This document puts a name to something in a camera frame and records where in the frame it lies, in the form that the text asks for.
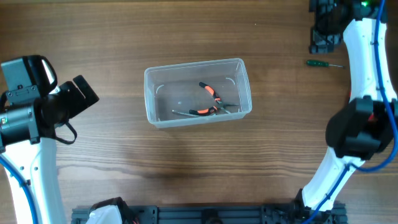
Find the silver socket wrench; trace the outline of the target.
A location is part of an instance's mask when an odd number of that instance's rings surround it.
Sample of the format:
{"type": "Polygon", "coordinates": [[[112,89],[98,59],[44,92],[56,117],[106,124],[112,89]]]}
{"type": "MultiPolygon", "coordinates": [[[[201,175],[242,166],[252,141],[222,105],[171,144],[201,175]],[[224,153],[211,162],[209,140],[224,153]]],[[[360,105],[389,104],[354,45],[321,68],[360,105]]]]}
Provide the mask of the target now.
{"type": "Polygon", "coordinates": [[[210,115],[195,115],[195,114],[191,114],[191,113],[183,113],[177,110],[172,110],[173,114],[179,114],[179,115],[183,115],[183,116],[190,116],[190,117],[204,117],[204,116],[215,116],[215,113],[212,113],[210,115]]]}

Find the orange black needle-nose pliers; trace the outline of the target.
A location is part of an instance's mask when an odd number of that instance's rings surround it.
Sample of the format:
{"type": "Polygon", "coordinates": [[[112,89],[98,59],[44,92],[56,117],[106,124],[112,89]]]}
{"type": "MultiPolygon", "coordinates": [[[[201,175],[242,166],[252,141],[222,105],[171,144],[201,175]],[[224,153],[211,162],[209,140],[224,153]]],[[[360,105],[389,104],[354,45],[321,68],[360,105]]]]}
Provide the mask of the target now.
{"type": "Polygon", "coordinates": [[[213,114],[217,114],[217,112],[222,111],[224,113],[230,114],[231,112],[227,109],[230,106],[239,106],[239,103],[227,103],[222,100],[219,94],[215,91],[214,88],[207,85],[204,82],[199,82],[198,85],[203,88],[207,93],[211,96],[211,103],[206,104],[206,108],[202,109],[190,109],[189,114],[195,116],[210,116],[213,114]]]}

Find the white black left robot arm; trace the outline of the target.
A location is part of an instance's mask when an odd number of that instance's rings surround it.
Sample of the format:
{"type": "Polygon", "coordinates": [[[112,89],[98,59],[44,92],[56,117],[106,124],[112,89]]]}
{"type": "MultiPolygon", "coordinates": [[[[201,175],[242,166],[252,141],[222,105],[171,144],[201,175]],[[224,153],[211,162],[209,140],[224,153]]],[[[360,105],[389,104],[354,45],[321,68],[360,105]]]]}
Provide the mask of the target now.
{"type": "Polygon", "coordinates": [[[59,85],[46,57],[29,55],[1,64],[7,91],[1,95],[1,165],[11,187],[18,223],[65,223],[56,171],[56,128],[99,98],[81,76],[59,85]]]}

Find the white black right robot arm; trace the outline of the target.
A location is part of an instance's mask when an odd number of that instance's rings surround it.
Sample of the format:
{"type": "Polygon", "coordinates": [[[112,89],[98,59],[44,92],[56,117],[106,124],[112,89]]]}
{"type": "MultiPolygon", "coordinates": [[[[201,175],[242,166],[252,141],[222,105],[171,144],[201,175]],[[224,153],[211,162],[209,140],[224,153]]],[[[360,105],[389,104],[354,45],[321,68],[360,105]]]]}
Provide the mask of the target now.
{"type": "Polygon", "coordinates": [[[385,1],[313,0],[309,51],[327,54],[345,44],[351,87],[348,104],[326,126],[326,154],[299,199],[311,210],[331,210],[355,171],[383,169],[397,155],[397,93],[386,56],[385,1]]]}

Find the clear plastic container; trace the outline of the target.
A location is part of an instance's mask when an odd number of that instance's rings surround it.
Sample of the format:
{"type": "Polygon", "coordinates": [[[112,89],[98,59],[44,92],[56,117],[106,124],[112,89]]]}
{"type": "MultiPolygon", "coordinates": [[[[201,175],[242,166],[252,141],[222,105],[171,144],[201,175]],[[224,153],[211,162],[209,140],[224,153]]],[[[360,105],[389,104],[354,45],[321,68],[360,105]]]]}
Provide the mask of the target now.
{"type": "Polygon", "coordinates": [[[240,58],[192,62],[148,68],[144,73],[144,95],[148,121],[157,128],[241,119],[252,110],[251,89],[245,64],[240,58]],[[198,83],[215,89],[223,101],[239,103],[230,106],[230,114],[190,117],[173,114],[172,110],[189,113],[206,108],[211,96],[198,83]]]}

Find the green handled screwdriver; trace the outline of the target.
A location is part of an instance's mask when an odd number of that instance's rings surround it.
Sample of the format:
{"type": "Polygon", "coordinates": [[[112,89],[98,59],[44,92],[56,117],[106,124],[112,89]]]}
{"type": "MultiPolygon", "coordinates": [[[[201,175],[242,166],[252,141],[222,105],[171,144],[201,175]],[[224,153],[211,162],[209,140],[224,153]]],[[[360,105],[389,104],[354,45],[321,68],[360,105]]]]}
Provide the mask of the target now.
{"type": "Polygon", "coordinates": [[[307,60],[306,64],[311,67],[339,67],[344,68],[342,65],[334,65],[320,60],[307,60]]]}

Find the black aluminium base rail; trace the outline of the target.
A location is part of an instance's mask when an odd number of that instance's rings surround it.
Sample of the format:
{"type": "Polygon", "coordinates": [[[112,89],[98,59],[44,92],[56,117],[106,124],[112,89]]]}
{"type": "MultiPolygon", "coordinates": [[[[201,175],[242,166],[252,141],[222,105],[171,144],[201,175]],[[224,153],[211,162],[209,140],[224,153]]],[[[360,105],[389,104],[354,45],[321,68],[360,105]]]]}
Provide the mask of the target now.
{"type": "Polygon", "coordinates": [[[298,201],[258,206],[156,207],[130,206],[133,223],[142,224],[282,224],[282,223],[348,223],[345,205],[337,203],[332,210],[315,213],[298,201]]]}

